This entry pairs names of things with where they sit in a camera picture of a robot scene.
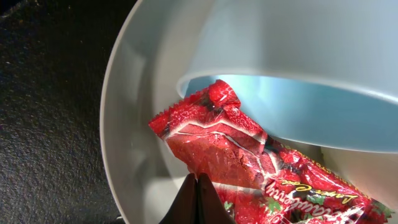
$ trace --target dark background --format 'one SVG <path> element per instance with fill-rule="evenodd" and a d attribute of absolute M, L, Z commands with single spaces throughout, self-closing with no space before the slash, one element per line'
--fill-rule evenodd
<path fill-rule="evenodd" d="M 135 0 L 0 1 L 0 223 L 112 222 L 100 97 Z"/>

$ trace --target strawberry layer cake wrapper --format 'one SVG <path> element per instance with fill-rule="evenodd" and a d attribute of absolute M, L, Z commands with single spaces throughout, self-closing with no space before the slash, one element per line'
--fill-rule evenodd
<path fill-rule="evenodd" d="M 272 138 L 217 80 L 149 126 L 186 163 L 206 173 L 236 223 L 385 223 L 391 211 L 321 164 Z"/>

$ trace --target candy wrapper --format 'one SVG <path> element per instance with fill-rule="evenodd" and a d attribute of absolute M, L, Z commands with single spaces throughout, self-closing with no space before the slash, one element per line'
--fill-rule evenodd
<path fill-rule="evenodd" d="M 196 175 L 209 175 L 236 223 L 385 223 L 391 211 L 307 156 L 285 146 L 240 109 L 217 80 L 149 126 Z"/>

